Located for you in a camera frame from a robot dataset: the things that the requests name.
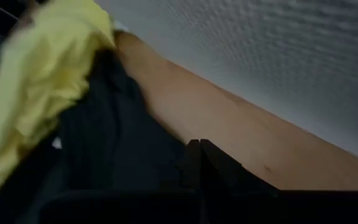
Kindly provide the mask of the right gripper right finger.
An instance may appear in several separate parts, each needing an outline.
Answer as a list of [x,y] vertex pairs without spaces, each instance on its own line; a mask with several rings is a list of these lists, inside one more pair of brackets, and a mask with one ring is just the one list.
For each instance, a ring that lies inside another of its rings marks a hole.
[[245,169],[229,154],[207,139],[201,140],[206,160],[230,191],[277,191],[278,189]]

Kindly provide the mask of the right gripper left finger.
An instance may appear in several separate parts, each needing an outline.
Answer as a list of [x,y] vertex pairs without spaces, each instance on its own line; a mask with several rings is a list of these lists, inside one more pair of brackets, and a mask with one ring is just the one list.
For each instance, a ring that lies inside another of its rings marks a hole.
[[180,171],[180,184],[188,189],[200,187],[201,175],[201,144],[197,139],[192,139],[185,147],[182,158],[178,161],[177,168]]

